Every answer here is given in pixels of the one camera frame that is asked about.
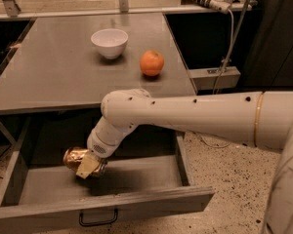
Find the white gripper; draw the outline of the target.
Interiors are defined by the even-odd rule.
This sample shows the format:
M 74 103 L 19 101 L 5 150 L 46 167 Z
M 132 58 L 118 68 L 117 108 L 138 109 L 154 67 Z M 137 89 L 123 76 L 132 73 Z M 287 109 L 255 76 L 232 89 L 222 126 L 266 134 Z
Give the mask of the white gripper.
M 110 157 L 116 150 L 116 145 L 108 145 L 102 142 L 95 131 L 90 132 L 87 138 L 87 148 L 91 152 L 87 152 L 77 169 L 76 174 L 79 177 L 87 178 L 88 176 L 98 177 L 101 169 L 101 159 Z

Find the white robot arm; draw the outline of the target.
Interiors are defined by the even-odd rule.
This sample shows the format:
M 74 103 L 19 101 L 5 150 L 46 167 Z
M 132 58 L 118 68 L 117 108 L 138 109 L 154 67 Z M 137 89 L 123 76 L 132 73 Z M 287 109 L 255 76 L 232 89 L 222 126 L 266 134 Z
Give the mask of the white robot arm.
M 144 89 L 107 94 L 76 174 L 98 170 L 140 125 L 194 132 L 279 150 L 262 234 L 293 234 L 293 92 L 155 98 Z

